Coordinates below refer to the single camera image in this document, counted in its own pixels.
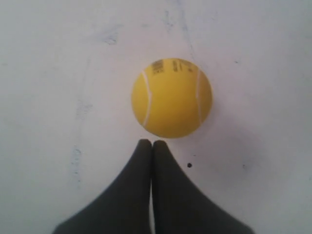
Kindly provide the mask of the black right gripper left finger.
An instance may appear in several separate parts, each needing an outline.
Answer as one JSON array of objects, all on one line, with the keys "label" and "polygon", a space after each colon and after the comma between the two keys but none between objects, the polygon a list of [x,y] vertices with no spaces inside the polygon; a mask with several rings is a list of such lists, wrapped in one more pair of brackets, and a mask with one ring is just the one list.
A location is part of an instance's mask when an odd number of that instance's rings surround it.
[{"label": "black right gripper left finger", "polygon": [[149,234],[152,145],[141,139],[112,184],[84,209],[59,224],[56,234]]}]

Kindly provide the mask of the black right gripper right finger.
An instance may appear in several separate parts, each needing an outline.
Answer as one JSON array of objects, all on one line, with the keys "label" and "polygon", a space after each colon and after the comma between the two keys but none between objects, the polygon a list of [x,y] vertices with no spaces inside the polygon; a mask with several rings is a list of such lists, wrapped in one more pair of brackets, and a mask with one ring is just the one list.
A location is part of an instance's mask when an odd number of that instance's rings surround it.
[{"label": "black right gripper right finger", "polygon": [[252,234],[186,176],[165,141],[153,144],[152,197],[157,234]]}]

